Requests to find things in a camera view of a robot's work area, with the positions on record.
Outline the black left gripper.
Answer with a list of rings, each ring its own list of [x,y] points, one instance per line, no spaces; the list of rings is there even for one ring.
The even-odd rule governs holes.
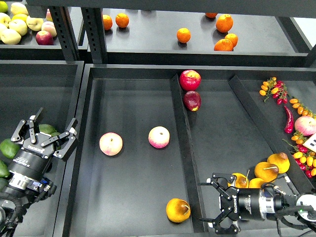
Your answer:
[[[78,145],[76,126],[78,120],[72,118],[66,131],[51,136],[40,132],[39,122],[42,119],[43,107],[28,120],[18,123],[10,140],[20,145],[8,169],[13,174],[20,174],[31,180],[39,181],[46,173],[52,156],[67,161]]]

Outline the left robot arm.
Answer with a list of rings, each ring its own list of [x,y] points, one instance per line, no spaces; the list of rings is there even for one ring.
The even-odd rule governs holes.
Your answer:
[[[67,161],[79,142],[76,137],[76,118],[59,135],[52,136],[40,131],[42,111],[40,108],[29,119],[20,120],[10,138],[19,149],[8,167],[8,184],[0,191],[1,236],[13,236],[28,208],[55,193],[56,185],[45,177],[51,160],[58,158]]]

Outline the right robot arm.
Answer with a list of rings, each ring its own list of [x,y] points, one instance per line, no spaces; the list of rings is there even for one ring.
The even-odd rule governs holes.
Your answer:
[[[234,174],[213,173],[201,184],[212,186],[219,193],[220,214],[215,218],[200,218],[218,235],[236,235],[240,220],[276,222],[297,230],[316,230],[316,194],[288,195],[279,186],[268,182],[258,188],[239,188]]]

